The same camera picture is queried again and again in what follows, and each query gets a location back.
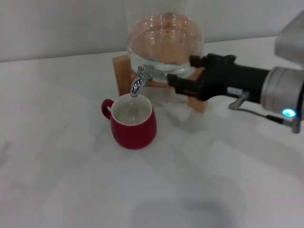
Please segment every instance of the white table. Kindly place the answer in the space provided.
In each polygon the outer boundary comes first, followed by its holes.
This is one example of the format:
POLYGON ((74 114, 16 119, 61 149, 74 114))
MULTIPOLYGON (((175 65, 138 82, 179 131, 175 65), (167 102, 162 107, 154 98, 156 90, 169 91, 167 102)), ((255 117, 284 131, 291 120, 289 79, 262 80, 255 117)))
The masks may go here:
MULTIPOLYGON (((261 68, 275 38, 210 43, 261 68)), ((145 88, 158 132, 138 151, 114 141, 101 102, 118 97, 124 52, 0 64, 1 228, 302 228, 304 135, 227 109, 145 88)), ((265 113, 257 104, 244 107, 265 113)))

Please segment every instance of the water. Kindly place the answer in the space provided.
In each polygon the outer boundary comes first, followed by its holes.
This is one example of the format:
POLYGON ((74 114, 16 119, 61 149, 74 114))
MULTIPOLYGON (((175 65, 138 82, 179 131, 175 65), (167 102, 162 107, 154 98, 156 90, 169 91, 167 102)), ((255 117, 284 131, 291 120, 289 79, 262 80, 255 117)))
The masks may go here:
POLYGON ((129 32, 128 53, 133 71, 141 64, 186 77, 194 72, 189 56, 201 55, 202 32, 190 19, 166 13, 138 21, 129 32))
POLYGON ((140 103, 121 104, 115 110, 115 118, 117 121, 126 125, 141 124, 150 116, 151 108, 140 103))

